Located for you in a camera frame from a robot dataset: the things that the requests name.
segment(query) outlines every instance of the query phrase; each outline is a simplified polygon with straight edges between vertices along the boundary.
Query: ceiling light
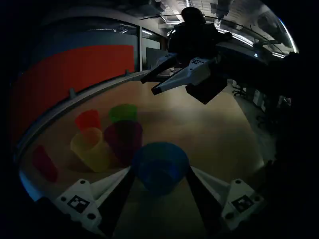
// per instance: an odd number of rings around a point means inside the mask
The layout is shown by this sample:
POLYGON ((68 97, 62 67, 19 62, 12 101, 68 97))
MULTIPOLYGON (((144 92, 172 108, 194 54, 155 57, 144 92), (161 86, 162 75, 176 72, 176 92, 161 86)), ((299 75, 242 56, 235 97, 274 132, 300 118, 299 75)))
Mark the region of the ceiling light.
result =
POLYGON ((277 53, 277 52, 273 52, 272 54, 273 54, 273 55, 280 56, 280 57, 285 57, 285 55, 283 55, 283 54, 279 54, 279 53, 277 53))
POLYGON ((279 56, 279 55, 276 55, 274 53, 272 53, 272 55, 275 56, 275 57, 284 58, 283 56, 279 56))
POLYGON ((142 30, 142 32, 148 34, 148 35, 152 35, 152 33, 150 33, 149 31, 145 31, 145 30, 142 30))
MULTIPOLYGON (((217 29, 217 31, 220 32, 220 33, 230 32, 230 31, 227 31, 227 30, 218 28, 218 27, 217 27, 216 29, 217 29)), ((251 40, 249 40, 249 39, 247 39, 246 37, 243 37, 243 36, 241 36, 241 35, 238 35, 238 34, 236 34, 236 33, 233 33, 233 32, 230 32, 230 33, 232 34, 232 37, 233 37, 233 38, 235 38, 235 39, 237 39, 237 40, 239 40, 239 41, 241 41, 241 42, 243 42, 243 43, 245 43, 245 44, 247 44, 247 45, 249 45, 249 46, 252 47, 253 42, 252 42, 251 40)))
POLYGON ((290 42, 291 42, 293 51, 294 51, 295 53, 297 53, 297 48, 296 48, 296 46, 295 46, 295 42, 293 41, 291 35, 289 34, 288 29, 286 28, 285 24, 284 24, 280 19, 279 19, 279 21, 282 23, 283 27, 285 28, 285 30, 286 30, 286 32, 287 32, 287 35, 288 35, 289 40, 290 40, 290 42))
POLYGON ((180 23, 182 23, 182 22, 180 22, 180 21, 169 21, 169 20, 167 20, 166 23, 167 23, 167 24, 180 24, 180 23))
POLYGON ((234 35, 232 37, 252 47, 252 44, 248 43, 247 41, 244 41, 243 39, 240 39, 239 37, 234 35))
POLYGON ((162 16, 161 16, 161 19, 163 19, 163 21, 164 21, 165 23, 167 23, 166 20, 165 20, 165 18, 163 18, 162 16))
POLYGON ((186 7, 187 7, 187 8, 193 6, 190 0, 185 0, 185 2, 186 2, 186 7))

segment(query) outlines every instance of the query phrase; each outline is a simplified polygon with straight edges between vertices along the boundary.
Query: desk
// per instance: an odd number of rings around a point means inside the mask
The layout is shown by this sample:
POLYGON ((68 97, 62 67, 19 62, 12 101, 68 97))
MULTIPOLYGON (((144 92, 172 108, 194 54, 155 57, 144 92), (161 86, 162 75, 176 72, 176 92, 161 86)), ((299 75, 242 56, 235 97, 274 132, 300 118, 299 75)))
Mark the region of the desk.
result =
MULTIPOLYGON (((109 110, 126 103, 138 107, 138 121, 143 127, 143 145, 154 141, 174 143, 186 152, 191 165, 226 182, 235 178, 245 180, 263 166, 255 135, 231 94, 221 92, 207 105, 203 105, 187 94, 183 86, 154 96, 150 89, 155 84, 127 82, 75 107, 35 139, 22 157, 21 170, 51 199, 56 198, 79 178, 93 183, 119 171, 120 168, 113 168, 102 173, 91 172, 70 150, 70 141, 78 132, 74 120, 81 112, 97 109, 102 128, 105 129, 111 124, 109 110), (38 145, 45 147, 59 170, 56 183, 47 182, 32 166, 32 152, 38 145)), ((203 225, 185 179, 171 195, 159 201, 149 200, 144 192, 139 193, 137 199, 134 192, 143 191, 142 188, 138 181, 134 182, 117 225, 116 235, 125 230, 139 235, 146 233, 147 231, 141 232, 134 229, 139 227, 131 225, 131 218, 134 219, 131 216, 139 212, 141 215, 136 220, 136 225, 141 225, 143 215, 151 215, 154 220, 158 217, 156 220, 160 225, 174 222, 169 227, 172 235, 183 232, 183 235, 189 233, 190 238, 196 238, 194 233, 202 237, 203 225), (142 202, 144 207, 139 211, 139 204, 142 202), (166 221, 163 221, 163 216, 167 214, 169 217, 165 217, 166 221)), ((148 217, 144 217, 144 220, 147 223, 148 217)))

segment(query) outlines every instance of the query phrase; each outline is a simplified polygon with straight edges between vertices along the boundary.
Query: green plastic cup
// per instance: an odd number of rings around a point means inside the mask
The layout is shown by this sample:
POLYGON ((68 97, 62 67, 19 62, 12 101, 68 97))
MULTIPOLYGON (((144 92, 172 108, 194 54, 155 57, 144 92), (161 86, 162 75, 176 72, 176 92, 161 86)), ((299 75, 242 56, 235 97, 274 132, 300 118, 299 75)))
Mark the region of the green plastic cup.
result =
POLYGON ((122 104, 113 107, 108 113, 112 123, 116 123, 121 120, 136 121, 137 107, 132 104, 122 104))

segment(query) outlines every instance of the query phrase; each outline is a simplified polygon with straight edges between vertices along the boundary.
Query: office chair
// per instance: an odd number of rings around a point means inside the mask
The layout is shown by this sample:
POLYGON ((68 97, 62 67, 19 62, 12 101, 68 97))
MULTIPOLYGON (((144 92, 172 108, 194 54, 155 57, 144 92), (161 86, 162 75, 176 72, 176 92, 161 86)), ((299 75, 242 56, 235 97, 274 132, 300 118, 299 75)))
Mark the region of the office chair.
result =
POLYGON ((233 90, 232 93, 234 94, 234 96, 239 95, 239 96, 246 96, 246 92, 244 92, 244 85, 243 84, 238 84, 239 88, 234 87, 237 90, 233 90))
POLYGON ((265 116, 257 116, 258 128, 265 125, 266 129, 272 134, 276 131, 280 109, 277 108, 279 96, 264 96, 265 116))

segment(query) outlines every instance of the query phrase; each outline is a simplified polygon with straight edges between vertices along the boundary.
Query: robot end effector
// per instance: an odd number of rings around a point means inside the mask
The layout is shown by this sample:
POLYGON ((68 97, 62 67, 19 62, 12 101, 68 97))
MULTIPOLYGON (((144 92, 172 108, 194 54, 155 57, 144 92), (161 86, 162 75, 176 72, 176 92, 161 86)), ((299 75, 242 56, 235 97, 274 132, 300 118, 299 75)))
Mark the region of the robot end effector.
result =
POLYGON ((217 67, 221 57, 215 49, 215 44, 231 39, 232 35, 221 34, 213 24, 206 24, 197 8, 185 8, 182 16, 185 22, 175 26, 175 33, 168 37, 170 53, 158 59, 156 66, 141 79, 141 82, 154 80, 159 73, 168 68, 181 67, 181 70, 153 87, 153 94, 186 85, 188 94, 207 104, 227 86, 227 79, 217 67))

